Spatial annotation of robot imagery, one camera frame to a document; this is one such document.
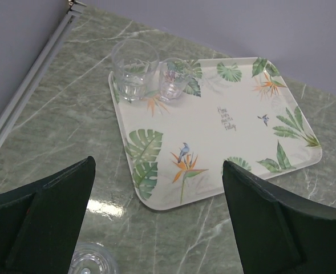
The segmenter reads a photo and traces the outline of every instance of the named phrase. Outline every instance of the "bird print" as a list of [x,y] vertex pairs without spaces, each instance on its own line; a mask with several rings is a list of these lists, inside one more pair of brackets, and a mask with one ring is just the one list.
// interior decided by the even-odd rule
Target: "bird print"
[[266,126],[268,126],[269,117],[265,114],[263,117],[258,116],[259,119],[262,119]]
[[181,162],[181,158],[189,152],[189,146],[187,143],[183,143],[184,147],[180,150],[180,154],[178,157],[178,163]]

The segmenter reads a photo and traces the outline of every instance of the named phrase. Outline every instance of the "glass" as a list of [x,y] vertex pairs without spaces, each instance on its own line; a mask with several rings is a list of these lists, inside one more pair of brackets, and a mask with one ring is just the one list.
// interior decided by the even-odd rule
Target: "glass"
[[144,41],[126,39],[113,47],[111,56],[121,96],[129,101],[142,99],[159,65],[157,51]]
[[101,245],[77,243],[68,274],[119,274],[112,255]]
[[193,77],[191,66],[179,58],[168,58],[160,64],[160,100],[177,99]]

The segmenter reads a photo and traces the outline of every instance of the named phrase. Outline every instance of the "marble vein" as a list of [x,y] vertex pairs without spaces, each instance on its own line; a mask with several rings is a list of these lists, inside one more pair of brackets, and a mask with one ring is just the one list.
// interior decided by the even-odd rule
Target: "marble vein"
[[32,168],[32,170],[31,170],[30,172],[28,172],[28,173],[25,175],[25,177],[23,177],[22,181],[24,182],[27,178],[29,178],[29,177],[33,174],[33,172],[35,172],[35,170],[37,170],[41,165],[42,165],[42,162],[39,163],[39,164],[37,164],[36,166],[34,166],[34,167]]
[[76,133],[77,130],[80,129],[81,125],[82,125],[82,124],[79,124],[78,127],[72,131],[72,133],[71,133],[71,134],[69,135],[69,137],[66,139],[67,141],[69,141],[69,139],[74,135],[74,133]]
[[108,156],[110,154],[110,150],[111,150],[111,142],[109,142],[108,147],[106,148],[106,158],[104,159],[104,162],[106,162],[108,160]]
[[125,221],[123,222],[123,224],[121,225],[120,231],[124,228],[125,224],[127,224],[127,232],[129,231],[129,220],[130,220],[131,216],[127,217],[125,219]]
[[89,21],[92,20],[92,17],[90,17],[88,20],[86,20],[84,23],[82,23],[80,26],[77,26],[77,27],[74,27],[71,31],[76,31],[76,30],[79,30],[81,29],[82,27],[84,27],[86,24],[89,23]]
[[131,20],[128,24],[127,24],[127,26],[119,33],[119,34],[117,34],[117,36],[115,37],[115,38],[117,38],[117,37],[120,37],[122,34],[124,34],[125,32],[126,32],[126,30],[130,27],[130,25],[133,23],[133,21]]
[[118,158],[118,162],[117,162],[117,166],[116,166],[116,172],[115,172],[115,178],[117,177],[117,174],[118,174],[118,168],[120,166],[120,163],[121,163],[121,156],[124,152],[124,147],[121,148],[121,152],[120,152],[120,156]]
[[206,245],[206,248],[204,249],[204,254],[202,256],[202,259],[200,261],[200,265],[198,266],[198,269],[197,269],[197,274],[200,273],[200,270],[201,270],[201,267],[202,267],[202,264],[203,264],[203,261],[204,259],[206,258],[206,254],[207,254],[207,250],[208,250],[208,247],[209,247],[209,244],[211,243],[211,239],[208,240],[207,242],[207,245]]
[[201,220],[201,216],[202,216],[202,212],[203,212],[203,210],[204,210],[204,205],[201,206],[201,210],[200,210],[200,213],[199,213],[198,218],[197,218],[197,225],[198,225],[198,223],[199,223],[200,220]]
[[306,84],[303,86],[301,99],[303,98],[303,95],[305,94],[305,89],[306,89]]
[[29,159],[27,159],[25,161],[22,161],[22,162],[19,162],[19,163],[15,164],[15,167],[18,167],[18,166],[21,166],[23,164],[29,163],[29,162],[31,162],[31,161],[33,161],[33,160],[35,160],[35,159],[37,159],[37,158],[39,158],[40,156],[43,156],[43,155],[50,156],[51,154],[55,154],[55,153],[58,153],[60,151],[66,150],[66,149],[68,149],[68,148],[70,148],[70,147],[72,147],[74,145],[75,145],[75,143],[68,144],[67,146],[63,146],[63,147],[59,147],[59,148],[54,147],[51,151],[45,151],[43,153],[36,154],[35,156],[33,156],[33,157],[31,157],[31,158],[29,158]]
[[88,95],[82,95],[80,96],[78,99],[83,99],[83,98],[88,98],[88,97],[93,97],[93,96],[99,96],[99,95],[105,95],[106,92],[102,92],[102,93],[97,93],[97,94],[88,94]]
[[311,179],[309,178],[309,170],[302,170],[302,172],[305,175],[305,182],[307,184],[307,189],[309,189],[311,183]]
[[141,238],[140,238],[140,253],[139,253],[139,262],[141,261],[141,255],[143,254],[143,238],[144,238],[144,233],[146,230],[143,230],[141,233]]
[[153,274],[155,274],[155,266],[156,266],[157,218],[158,217],[159,217],[159,214],[156,215],[156,220],[155,220],[154,260],[153,260],[153,266],[152,266]]
[[37,114],[40,113],[48,104],[50,104],[52,101],[54,101],[56,98],[60,97],[60,95],[67,90],[68,87],[70,87],[72,84],[77,82],[78,80],[82,79],[85,75],[87,75],[90,71],[95,69],[99,64],[101,64],[104,60],[106,60],[108,57],[110,57],[111,54],[108,54],[105,56],[102,60],[100,60],[97,64],[89,68],[86,72],[84,72],[81,76],[75,78],[70,84],[68,84],[63,90],[61,90],[59,93],[57,93],[54,97],[52,97],[50,100],[48,100],[40,109],[38,109],[36,112],[34,112],[30,117],[28,117],[25,121],[23,121],[21,124],[14,126],[11,130],[11,132],[21,128],[23,125],[25,125],[27,122],[32,120],[33,117],[35,117]]
[[[101,37],[101,38],[94,38],[94,39],[89,39],[89,40],[79,40],[79,39],[73,39],[73,40],[67,40],[65,41],[66,43],[80,43],[80,44],[86,44],[86,43],[90,43],[90,42],[96,42],[96,41],[111,41],[111,40],[116,40],[118,38],[123,37],[122,35],[124,34],[126,30],[121,31],[120,34],[118,34],[115,37]],[[140,31],[134,31],[132,33],[130,33],[128,36],[123,37],[125,39],[127,38],[134,38],[139,36],[139,34],[142,33],[150,33],[150,32],[159,32],[160,30],[140,30]]]
[[134,197],[135,197],[134,194],[132,194],[132,195],[129,197],[129,199],[128,199],[128,201],[126,202],[124,208],[128,208],[129,204],[131,203],[131,201],[132,201],[132,199],[133,199]]
[[212,206],[212,203],[213,203],[213,199],[214,199],[214,197],[211,198],[211,202],[210,202],[210,204],[209,204],[209,206],[208,206],[207,214],[206,214],[206,216],[205,216],[205,218],[204,218],[204,220],[203,220],[203,223],[202,223],[200,232],[199,232],[199,234],[198,234],[198,237],[197,237],[195,243],[194,243],[193,245],[189,245],[188,249],[185,251],[185,254],[183,255],[183,257],[182,257],[182,259],[181,259],[181,261],[180,261],[180,264],[179,264],[179,267],[178,267],[178,270],[177,270],[177,274],[180,274],[181,267],[183,266],[183,263],[184,263],[184,261],[185,261],[185,258],[186,258],[186,256],[187,256],[187,254],[188,254],[192,249],[194,249],[194,247],[196,247],[198,244],[201,243],[200,239],[201,239],[201,237],[202,237],[202,235],[203,235],[203,232],[204,232],[204,227],[205,227],[205,224],[206,224],[206,221],[207,221],[209,212],[210,212],[210,210],[211,210],[211,206]]
[[316,193],[318,192],[318,188],[317,188],[317,180],[318,180],[318,174],[316,174],[316,179],[315,179],[315,185],[314,188],[312,189],[312,191],[310,192],[309,196],[307,197],[307,199],[312,199],[312,197],[314,195],[316,195]]
[[329,108],[330,106],[332,106],[335,103],[335,101],[332,101],[331,103],[326,103],[323,107],[320,107],[317,111],[315,111],[315,113],[313,115],[317,115],[319,114],[320,111]]

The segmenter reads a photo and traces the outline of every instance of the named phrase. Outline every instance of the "green marble table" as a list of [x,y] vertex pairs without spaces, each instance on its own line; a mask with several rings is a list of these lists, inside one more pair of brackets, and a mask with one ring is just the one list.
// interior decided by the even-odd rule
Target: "green marble table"
[[[80,240],[103,244],[126,274],[242,273],[224,195],[153,212],[135,194],[107,81],[112,47],[132,37],[159,49],[161,59],[227,57],[87,8],[0,149],[0,193],[92,155],[96,178]],[[285,81],[323,158],[270,181],[336,207],[336,96]]]

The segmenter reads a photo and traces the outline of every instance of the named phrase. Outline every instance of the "tray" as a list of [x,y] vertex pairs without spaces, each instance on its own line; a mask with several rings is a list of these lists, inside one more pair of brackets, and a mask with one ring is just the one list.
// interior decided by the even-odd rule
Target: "tray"
[[136,193],[165,210],[224,192],[229,159],[268,179],[318,163],[322,149],[276,67],[262,58],[188,61],[195,77],[173,103],[110,90]]

